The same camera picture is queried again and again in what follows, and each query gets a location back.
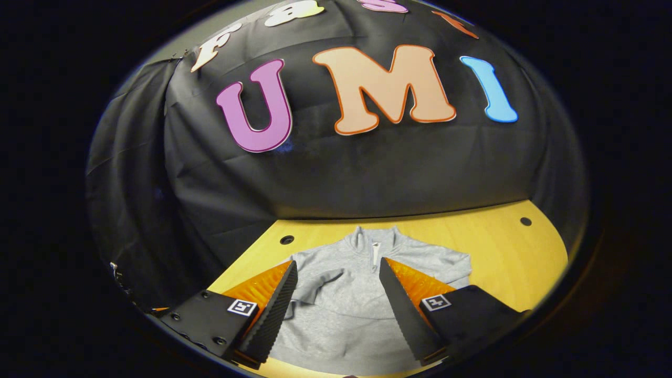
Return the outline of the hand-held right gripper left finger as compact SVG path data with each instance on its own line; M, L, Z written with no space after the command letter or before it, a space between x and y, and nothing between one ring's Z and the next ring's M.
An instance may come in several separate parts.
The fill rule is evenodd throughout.
M225 292L200 290L159 320L200 349L258 369L278 337L298 281L295 261L285 261Z

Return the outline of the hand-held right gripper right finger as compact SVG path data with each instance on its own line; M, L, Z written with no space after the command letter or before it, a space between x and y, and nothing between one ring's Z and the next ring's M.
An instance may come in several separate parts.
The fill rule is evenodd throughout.
M379 279L411 352L427 366L489 347L527 316L476 285L456 289L390 258Z

